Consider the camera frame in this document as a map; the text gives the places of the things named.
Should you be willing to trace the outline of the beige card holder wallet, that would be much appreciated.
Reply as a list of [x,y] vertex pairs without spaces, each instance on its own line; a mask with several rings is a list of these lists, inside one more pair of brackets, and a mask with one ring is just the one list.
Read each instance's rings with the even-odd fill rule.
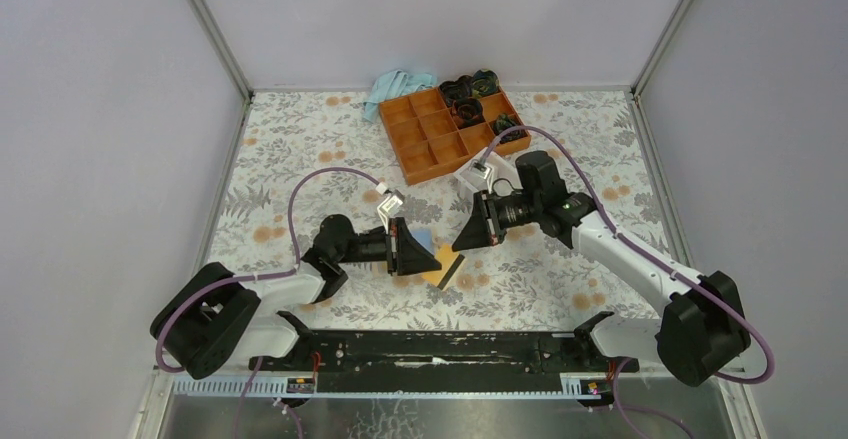
[[435,239],[430,228],[413,228],[410,230],[410,234],[430,255],[436,253]]

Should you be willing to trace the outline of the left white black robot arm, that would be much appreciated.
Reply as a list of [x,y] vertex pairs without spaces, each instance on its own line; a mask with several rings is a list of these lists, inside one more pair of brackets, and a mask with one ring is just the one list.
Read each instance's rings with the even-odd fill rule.
[[335,214],[322,221],[294,272],[238,278],[219,262],[204,265],[155,316],[150,334],[176,360],[175,369],[194,379],[258,357],[299,369],[311,346],[289,309],[334,296],[348,280],[344,265],[351,263],[382,263],[391,276],[441,268],[404,218],[358,233],[346,216]]

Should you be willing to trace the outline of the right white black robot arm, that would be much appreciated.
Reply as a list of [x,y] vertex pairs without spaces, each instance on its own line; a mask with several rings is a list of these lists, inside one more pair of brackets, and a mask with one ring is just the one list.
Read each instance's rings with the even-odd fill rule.
[[575,361],[597,371],[612,358],[658,362],[688,386],[717,375],[752,343],[735,282],[703,275],[664,258],[609,225],[588,194],[571,192],[545,152],[521,155],[519,188],[508,195],[478,191],[454,251],[494,247],[515,227],[537,225],[548,237],[607,268],[657,313],[655,319],[599,313],[574,331]]

